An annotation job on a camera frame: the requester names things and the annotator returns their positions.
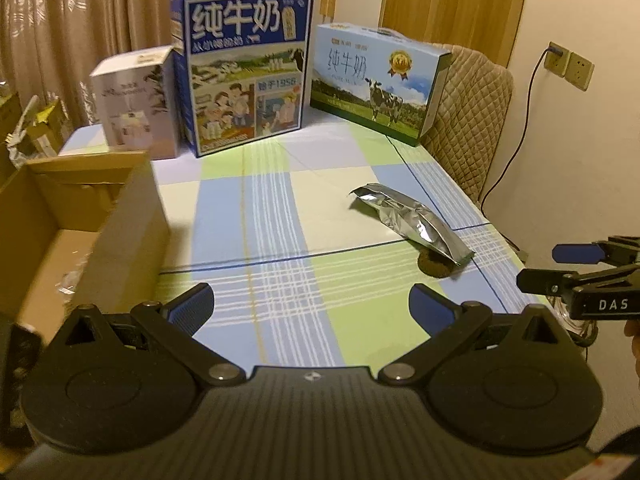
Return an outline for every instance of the quilted chair back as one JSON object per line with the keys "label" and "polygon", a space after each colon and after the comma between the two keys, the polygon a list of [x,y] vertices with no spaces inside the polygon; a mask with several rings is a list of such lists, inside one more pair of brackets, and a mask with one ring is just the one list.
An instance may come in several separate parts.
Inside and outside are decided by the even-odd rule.
{"label": "quilted chair back", "polygon": [[453,62],[436,120],[422,144],[474,202],[489,172],[507,115],[513,77],[476,50],[438,44]]}

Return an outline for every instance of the light blue milk box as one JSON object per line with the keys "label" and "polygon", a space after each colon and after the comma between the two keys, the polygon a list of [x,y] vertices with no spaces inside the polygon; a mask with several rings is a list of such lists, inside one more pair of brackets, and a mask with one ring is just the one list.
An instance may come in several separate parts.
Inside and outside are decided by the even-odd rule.
{"label": "light blue milk box", "polygon": [[172,0],[178,101],[196,156],[297,130],[313,0]]}
{"label": "light blue milk box", "polygon": [[433,126],[452,56],[387,29],[316,28],[311,105],[411,146]]}

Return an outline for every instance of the foil pouch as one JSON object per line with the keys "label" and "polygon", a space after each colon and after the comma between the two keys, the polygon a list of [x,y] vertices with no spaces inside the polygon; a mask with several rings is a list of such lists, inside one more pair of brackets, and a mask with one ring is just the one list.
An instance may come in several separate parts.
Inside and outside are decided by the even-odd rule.
{"label": "foil pouch", "polygon": [[432,249],[457,266],[466,265],[474,252],[427,206],[390,187],[373,183],[351,191],[377,210],[380,221],[420,245]]}

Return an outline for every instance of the brown curtain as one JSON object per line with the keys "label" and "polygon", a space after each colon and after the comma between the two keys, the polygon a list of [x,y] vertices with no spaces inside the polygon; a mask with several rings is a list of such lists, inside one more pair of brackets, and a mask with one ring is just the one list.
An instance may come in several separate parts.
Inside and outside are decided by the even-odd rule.
{"label": "brown curtain", "polygon": [[458,44],[507,66],[524,0],[385,0],[384,27],[415,40]]}
{"label": "brown curtain", "polygon": [[105,57],[171,43],[169,0],[0,0],[0,78],[46,102],[60,97],[75,127],[92,123],[89,74]]}

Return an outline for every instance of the tablecloth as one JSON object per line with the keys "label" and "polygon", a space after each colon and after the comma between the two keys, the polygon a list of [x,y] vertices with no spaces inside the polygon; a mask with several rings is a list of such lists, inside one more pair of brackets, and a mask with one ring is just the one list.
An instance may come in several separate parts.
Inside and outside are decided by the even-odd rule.
{"label": "tablecloth", "polygon": [[[250,373],[254,365],[386,363],[428,335],[408,311],[422,282],[455,302],[520,312],[522,264],[429,153],[319,112],[282,136],[154,162],[172,235],[156,298],[210,283],[216,307],[194,336]],[[106,150],[100,126],[63,153]],[[381,182],[435,211],[476,252],[457,276],[418,270],[418,249],[349,193]]]}

